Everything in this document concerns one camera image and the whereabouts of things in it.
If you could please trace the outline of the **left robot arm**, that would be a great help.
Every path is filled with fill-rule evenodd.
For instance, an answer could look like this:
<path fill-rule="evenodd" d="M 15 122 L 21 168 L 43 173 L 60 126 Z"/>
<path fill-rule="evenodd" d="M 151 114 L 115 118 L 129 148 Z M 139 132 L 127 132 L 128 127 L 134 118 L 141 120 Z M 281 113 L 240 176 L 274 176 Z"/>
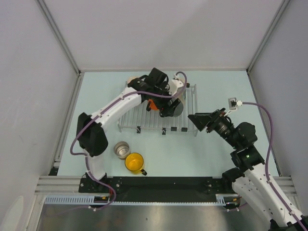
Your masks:
<path fill-rule="evenodd" d="M 157 110 L 159 116 L 178 117 L 184 106 L 181 96 L 187 87 L 187 77 L 180 79 L 183 72 L 177 72 L 173 78 L 157 68 L 148 75 L 132 77 L 124 90 L 105 107 L 88 115 L 81 113 L 77 120 L 77 134 L 70 148 L 71 155 L 76 142 L 82 149 L 80 155 L 85 157 L 87 174 L 91 178 L 89 186 L 95 192 L 106 188 L 106 171 L 103 169 L 103 152 L 108 147 L 106 132 L 126 112 L 148 102 L 148 110 Z"/>

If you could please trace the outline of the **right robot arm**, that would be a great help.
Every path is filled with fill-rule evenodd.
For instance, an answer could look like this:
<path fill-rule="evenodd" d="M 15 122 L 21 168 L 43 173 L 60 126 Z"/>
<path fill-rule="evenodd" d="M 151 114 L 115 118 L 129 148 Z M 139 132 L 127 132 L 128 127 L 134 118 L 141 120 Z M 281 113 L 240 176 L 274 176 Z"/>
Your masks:
<path fill-rule="evenodd" d="M 308 218 L 288 199 L 254 146 L 254 125 L 242 122 L 234 126 L 223 109 L 190 114 L 188 118 L 199 131 L 216 132 L 234 149 L 231 159 L 235 167 L 222 174 L 225 192 L 239 194 L 271 231 L 308 229 Z"/>

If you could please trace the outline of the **beige floral mug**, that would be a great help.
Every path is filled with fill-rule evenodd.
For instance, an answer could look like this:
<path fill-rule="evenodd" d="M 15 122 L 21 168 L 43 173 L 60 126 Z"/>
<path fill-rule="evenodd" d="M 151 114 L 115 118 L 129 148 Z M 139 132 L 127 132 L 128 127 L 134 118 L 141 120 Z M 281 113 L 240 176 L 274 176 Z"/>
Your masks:
<path fill-rule="evenodd" d="M 140 84 L 139 77 L 130 77 L 127 82 L 128 87 L 133 87 L 135 89 L 139 86 L 139 84 Z"/>

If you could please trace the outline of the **beige patterned mug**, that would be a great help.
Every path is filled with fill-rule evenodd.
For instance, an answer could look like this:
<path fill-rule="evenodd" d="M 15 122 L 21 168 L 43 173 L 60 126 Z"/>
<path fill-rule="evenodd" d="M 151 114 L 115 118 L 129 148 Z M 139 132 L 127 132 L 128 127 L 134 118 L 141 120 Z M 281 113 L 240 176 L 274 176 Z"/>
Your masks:
<path fill-rule="evenodd" d="M 181 101 L 183 105 L 186 104 L 186 85 L 183 83 L 180 88 L 178 88 L 178 92 L 180 93 L 178 99 Z"/>

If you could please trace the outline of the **orange mug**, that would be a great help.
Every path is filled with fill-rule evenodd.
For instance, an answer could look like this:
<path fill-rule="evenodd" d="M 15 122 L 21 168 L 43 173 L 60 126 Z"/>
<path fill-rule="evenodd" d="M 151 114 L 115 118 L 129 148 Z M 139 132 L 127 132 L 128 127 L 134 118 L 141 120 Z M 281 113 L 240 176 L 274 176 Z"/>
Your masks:
<path fill-rule="evenodd" d="M 156 104 L 154 103 L 154 101 L 152 99 L 148 100 L 147 106 L 146 106 L 146 111 L 159 111 L 159 109 L 157 108 Z"/>

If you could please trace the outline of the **dark grey mug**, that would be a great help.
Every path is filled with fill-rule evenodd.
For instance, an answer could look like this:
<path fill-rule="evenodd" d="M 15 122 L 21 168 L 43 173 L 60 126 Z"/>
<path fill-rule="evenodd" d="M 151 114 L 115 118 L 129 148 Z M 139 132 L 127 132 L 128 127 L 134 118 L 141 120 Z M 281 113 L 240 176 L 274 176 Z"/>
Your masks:
<path fill-rule="evenodd" d="M 172 116 L 178 117 L 182 114 L 184 106 L 181 100 L 176 99 L 172 104 L 172 108 L 173 108 Z"/>

